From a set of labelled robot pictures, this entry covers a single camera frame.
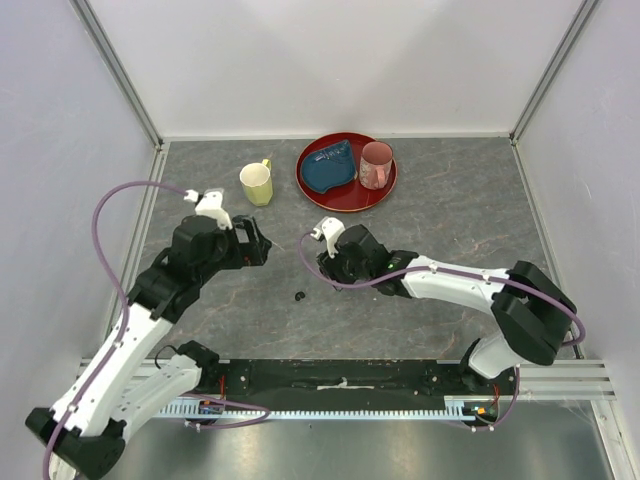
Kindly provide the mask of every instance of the round red tray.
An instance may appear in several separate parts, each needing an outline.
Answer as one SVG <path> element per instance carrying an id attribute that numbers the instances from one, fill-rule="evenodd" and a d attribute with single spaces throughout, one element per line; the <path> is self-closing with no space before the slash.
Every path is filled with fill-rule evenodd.
<path id="1" fill-rule="evenodd" d="M 343 140 L 349 140 L 351 150 L 353 150 L 353 156 L 356 160 L 356 171 L 359 171 L 362 148 L 367 143 L 375 142 L 375 139 L 360 133 L 332 133 L 314 140 L 302 151 L 298 158 L 298 163 L 296 164 L 296 180 L 300 190 L 302 190 L 302 193 L 304 193 L 306 197 L 316 205 L 333 212 L 359 212 L 377 205 L 384 200 L 387 195 L 389 195 L 391 190 L 393 190 L 393 187 L 396 185 L 398 173 L 395 160 L 393 160 L 393 163 L 391 164 L 389 181 L 384 188 L 379 190 L 369 190 L 368 188 L 364 188 L 360 183 L 360 180 L 356 178 L 346 185 L 331 188 L 326 193 L 317 193 L 305 185 L 302 180 L 302 176 L 300 175 L 300 165 L 302 165 L 302 160 L 304 160 L 307 155 Z"/>

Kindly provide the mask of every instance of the pink cup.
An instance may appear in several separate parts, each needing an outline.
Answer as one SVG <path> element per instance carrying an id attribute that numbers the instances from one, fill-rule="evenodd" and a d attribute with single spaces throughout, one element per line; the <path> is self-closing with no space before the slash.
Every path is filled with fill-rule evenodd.
<path id="1" fill-rule="evenodd" d="M 370 190 L 384 188 L 389 181 L 393 150 L 383 142 L 367 143 L 360 159 L 360 183 Z"/>

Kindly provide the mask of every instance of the robotic arm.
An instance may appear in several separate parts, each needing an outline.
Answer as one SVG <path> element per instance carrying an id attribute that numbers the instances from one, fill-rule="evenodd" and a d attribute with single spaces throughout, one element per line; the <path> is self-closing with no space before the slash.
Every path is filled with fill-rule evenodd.
<path id="1" fill-rule="evenodd" d="M 51 409 L 35 408 L 27 417 L 27 427 L 45 444 L 59 423 L 64 423 L 54 452 L 89 479 L 104 476 L 131 436 L 167 403 L 202 382 L 212 383 L 219 357 L 192 341 L 182 345 L 161 370 L 125 392 L 140 363 L 198 300 L 200 289 L 216 273 L 267 261 L 271 242 L 252 217 L 229 217 L 222 208 L 222 190 L 209 190 L 202 196 L 188 193 L 186 200 L 196 203 L 196 215 L 182 221 L 173 232 L 171 246 L 137 277 L 128 294 L 129 322 L 124 336 L 117 340 L 123 326 L 121 314 L 73 386 Z M 238 240 L 239 229 L 246 232 L 248 242 Z M 92 383 L 74 405 L 73 398 L 89 378 Z"/>
<path id="2" fill-rule="evenodd" d="M 486 270 L 450 265 L 406 250 L 388 251 L 363 225 L 345 229 L 342 222 L 331 217 L 318 223 L 311 236 L 326 241 L 327 251 L 318 256 L 317 262 L 322 274 L 333 281 L 353 284 L 422 267 L 373 288 L 384 295 L 457 303 L 493 316 L 500 331 L 476 340 L 461 362 L 463 382 L 471 389 L 490 383 L 522 361 L 553 364 L 571 326 L 571 319 L 546 301 L 490 279 L 524 284 L 576 312 L 560 289 L 528 262 L 518 261 L 511 269 Z"/>

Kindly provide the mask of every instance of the white enclosure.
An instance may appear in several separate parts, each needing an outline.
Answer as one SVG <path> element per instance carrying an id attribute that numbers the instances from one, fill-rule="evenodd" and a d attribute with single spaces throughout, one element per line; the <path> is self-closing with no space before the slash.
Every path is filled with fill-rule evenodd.
<path id="1" fill-rule="evenodd" d="M 506 134 L 579 0 L 94 0 L 165 137 Z"/>
<path id="2" fill-rule="evenodd" d="M 520 141 L 569 296 L 640 416 L 640 4 L 601 2 Z M 630 431 L 640 445 L 640 432 Z"/>
<path id="3" fill-rule="evenodd" d="M 85 0 L 5 3 L 4 477 L 38 477 L 43 449 L 24 419 L 66 391 L 80 360 L 102 340 L 112 288 L 93 252 L 90 219 L 111 187 L 149 178 L 158 146 L 148 138 L 153 125 L 164 141 L 338 130 L 507 136 L 524 111 L 527 128 L 522 136 L 515 130 L 513 145 L 551 247 L 551 267 L 585 321 L 587 355 L 605 360 L 634 425 L 640 415 L 636 1 L 92 0 L 111 42 L 98 48 L 71 6 Z M 563 42 L 570 53 L 560 68 L 545 73 L 561 57 L 554 52 L 576 12 L 594 3 L 575 45 Z M 118 82 L 104 63 L 108 55 L 126 71 Z M 541 78 L 550 80 L 548 89 L 537 87 Z M 118 84 L 137 93 L 140 108 Z M 542 101 L 529 117 L 535 92 Z M 154 172 L 159 178 L 161 168 Z M 136 219 L 150 215 L 150 207 L 140 208 L 141 195 L 120 194 L 101 221 L 105 252 L 118 272 L 133 251 Z M 640 433 L 630 432 L 640 445 Z"/>
<path id="4" fill-rule="evenodd" d="M 35 479 L 43 448 L 24 419 L 96 351 L 112 294 L 91 246 L 92 210 L 112 186 L 147 178 L 154 148 L 71 4 L 1 10 L 0 463 L 3 478 Z M 100 224 L 116 267 L 140 193 L 115 198 Z"/>

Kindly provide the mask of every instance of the gray marble surface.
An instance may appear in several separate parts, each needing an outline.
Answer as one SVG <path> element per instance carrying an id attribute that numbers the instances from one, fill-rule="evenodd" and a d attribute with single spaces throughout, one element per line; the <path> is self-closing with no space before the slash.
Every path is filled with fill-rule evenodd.
<path id="1" fill-rule="evenodd" d="M 312 277 L 296 254 L 300 235 L 326 211 L 298 189 L 294 167 L 306 140 L 173 143 L 163 181 L 185 189 L 225 189 L 233 216 L 255 216 L 273 241 L 263 267 L 221 272 L 159 345 L 195 339 L 235 358 L 459 359 L 479 336 L 497 329 L 479 312 L 435 300 L 408 300 L 376 290 L 336 292 Z M 338 214 L 362 223 L 389 249 L 477 267 L 532 261 L 546 270 L 542 246 L 507 139 L 392 139 L 398 183 L 371 210 Z M 244 197 L 238 174 L 270 158 L 275 194 L 267 207 Z M 161 192 L 154 207 L 141 268 L 193 212 Z M 321 247 L 307 243 L 313 258 Z M 306 298 L 296 302 L 294 295 Z"/>

